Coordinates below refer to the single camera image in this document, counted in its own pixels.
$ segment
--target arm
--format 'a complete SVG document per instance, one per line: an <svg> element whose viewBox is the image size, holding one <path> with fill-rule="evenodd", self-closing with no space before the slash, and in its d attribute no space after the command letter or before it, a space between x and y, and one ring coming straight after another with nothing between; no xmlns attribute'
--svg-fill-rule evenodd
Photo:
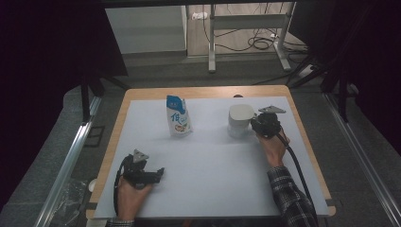
<svg viewBox="0 0 401 227"><path fill-rule="evenodd" d="M280 134L289 143L284 132L280 131ZM271 166L268 176L274 202L280 210L282 221L289 227L317 226L312 215L314 209L309 199L298 189L283 164L283 156L286 153L285 145L277 136L265 138L257 135L257 138Z"/></svg>
<svg viewBox="0 0 401 227"><path fill-rule="evenodd" d="M118 217L107 220L106 226L134 226L133 221L152 186L136 189L123 177L118 183Z"/></svg>

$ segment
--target gray carpet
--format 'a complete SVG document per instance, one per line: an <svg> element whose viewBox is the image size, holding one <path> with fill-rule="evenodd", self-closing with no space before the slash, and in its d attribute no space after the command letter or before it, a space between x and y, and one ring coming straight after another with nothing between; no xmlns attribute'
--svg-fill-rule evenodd
<svg viewBox="0 0 401 227"><path fill-rule="evenodd" d="M130 76L117 78L132 88L251 85L285 74L275 55L270 54L218 57L215 74L207 72L206 58L188 59L179 55L126 56L126 65ZM278 79L269 84L284 84L286 80ZM320 225L392 226L320 93L321 81L317 78L291 90L337 207L337 214L321 219ZM89 182L97 175L124 96L121 88L107 80L102 80L102 83L106 93L95 118L91 132L93 137L86 140L71 176L83 182ZM78 130L81 120L79 95L79 88L66 94L59 121L37 160L4 207L0 226L31 226L35 222ZM348 101L348 115L376 170L400 203L401 180L397 173L401 170L401 158L352 99ZM87 193L84 200L87 201L89 196ZM21 218L21 212L25 214L24 218ZM82 214L78 226L85 223Z"/></svg>

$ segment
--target wooden floor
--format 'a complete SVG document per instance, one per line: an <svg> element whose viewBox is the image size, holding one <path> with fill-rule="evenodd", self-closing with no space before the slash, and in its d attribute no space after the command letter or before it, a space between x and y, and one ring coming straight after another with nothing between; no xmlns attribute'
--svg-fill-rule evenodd
<svg viewBox="0 0 401 227"><path fill-rule="evenodd" d="M254 4L223 4L216 5L215 15L253 15L253 14L277 14L286 13L288 3L254 3ZM206 12L205 20L192 20L193 13ZM199 5L188 7L187 21L187 50L188 56L208 55L210 37L210 5ZM272 33L280 35L281 29L244 29L244 30L217 30L215 31L215 45L217 54L238 54L238 53L263 53L274 52L271 41L255 44L259 48L251 47L249 39L262 37L271 39ZM286 42L292 44L302 44L300 40L287 34ZM305 50L303 46L286 44L288 48Z"/></svg>

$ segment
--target sleeve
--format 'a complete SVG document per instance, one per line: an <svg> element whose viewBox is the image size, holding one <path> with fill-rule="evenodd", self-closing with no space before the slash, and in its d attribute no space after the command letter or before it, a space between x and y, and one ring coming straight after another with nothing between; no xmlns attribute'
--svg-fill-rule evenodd
<svg viewBox="0 0 401 227"><path fill-rule="evenodd" d="M274 167L268 172L274 202L280 210L282 221L288 227L315 227L314 208L307 196L298 189L285 166Z"/></svg>
<svg viewBox="0 0 401 227"><path fill-rule="evenodd" d="M120 220L110 218L107 220L106 227L134 227L133 220Z"/></svg>

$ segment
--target white wall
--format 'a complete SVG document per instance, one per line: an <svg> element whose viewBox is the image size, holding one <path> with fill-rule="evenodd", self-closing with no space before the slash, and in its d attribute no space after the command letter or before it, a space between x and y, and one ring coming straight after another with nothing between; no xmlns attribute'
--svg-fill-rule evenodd
<svg viewBox="0 0 401 227"><path fill-rule="evenodd" d="M106 9L121 54L186 49L185 8Z"/></svg>

